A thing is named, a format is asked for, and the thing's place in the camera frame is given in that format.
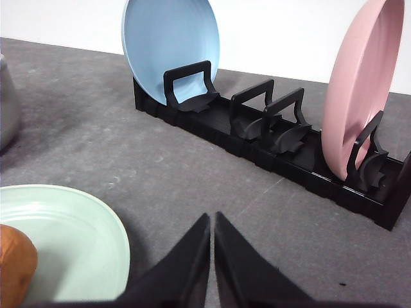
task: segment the plate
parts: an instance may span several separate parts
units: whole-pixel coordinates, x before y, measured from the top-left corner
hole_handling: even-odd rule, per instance
[[[338,52],[324,105],[324,158],[341,180],[356,138],[385,107],[403,29],[403,0],[369,0],[351,24]],[[362,146],[356,166],[370,141]]]
[[[209,60],[215,79],[220,39],[207,0],[128,0],[121,36],[134,78],[163,105],[165,71]],[[207,92],[201,74],[176,80],[174,86],[179,103]]]
[[[105,203],[52,185],[2,187],[0,200],[0,222],[23,231],[39,255],[24,304],[113,300],[124,291],[128,238]]]

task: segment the orange object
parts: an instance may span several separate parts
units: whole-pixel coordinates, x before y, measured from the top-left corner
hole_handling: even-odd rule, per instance
[[[37,267],[37,250],[23,232],[0,225],[0,307],[16,308],[24,300]]]

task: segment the green plate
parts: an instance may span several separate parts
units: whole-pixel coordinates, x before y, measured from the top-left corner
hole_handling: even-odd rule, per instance
[[[53,185],[0,188],[0,222],[39,254],[24,304],[113,300],[125,289],[130,247],[123,224],[90,194]]]

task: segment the gray countertop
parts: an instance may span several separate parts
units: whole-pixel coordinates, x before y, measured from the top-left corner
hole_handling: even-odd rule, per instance
[[[130,278],[163,258],[203,212],[224,212],[264,258],[317,300],[411,307],[411,202],[393,232],[299,185],[134,109],[121,55],[2,39],[22,128],[1,155],[1,185],[55,184],[91,193],[123,221]],[[267,76],[219,70],[223,96]],[[274,78],[278,98],[304,87],[320,127],[326,84]],[[261,108],[262,100],[253,106]],[[287,110],[285,117],[291,118]],[[411,96],[391,94],[382,145],[411,149]],[[207,307],[218,307],[211,267]]]

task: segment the black dish rack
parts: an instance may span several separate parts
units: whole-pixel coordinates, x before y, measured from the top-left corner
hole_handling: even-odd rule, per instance
[[[173,82],[203,72],[207,93],[179,103]],[[203,61],[164,73],[167,105],[152,99],[134,79],[136,109],[178,126],[229,153],[292,180],[307,190],[372,219],[392,230],[411,195],[411,153],[404,162],[388,156],[376,132],[383,117],[380,111],[358,136],[347,165],[345,182],[328,168],[321,148],[320,132],[313,130],[302,114],[304,89],[299,88],[272,101],[274,80],[267,80],[223,98],[211,81],[211,63]],[[264,111],[244,105],[265,93]],[[280,112],[294,105],[296,122]],[[360,168],[355,160],[362,144],[371,147]]]

